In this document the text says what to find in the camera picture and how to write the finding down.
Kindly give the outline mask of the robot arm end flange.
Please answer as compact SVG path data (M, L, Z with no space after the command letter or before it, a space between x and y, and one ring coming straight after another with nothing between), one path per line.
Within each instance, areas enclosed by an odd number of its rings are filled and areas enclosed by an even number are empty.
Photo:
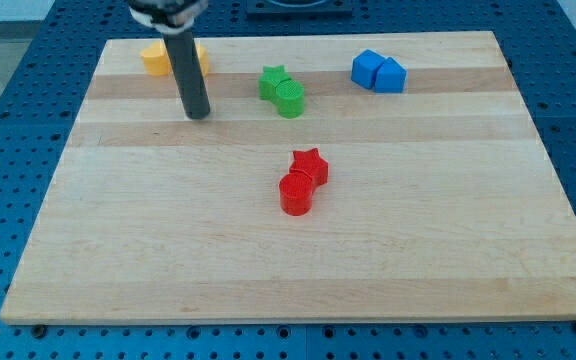
M208 0L126 0L133 19L165 35L190 29L207 8Z

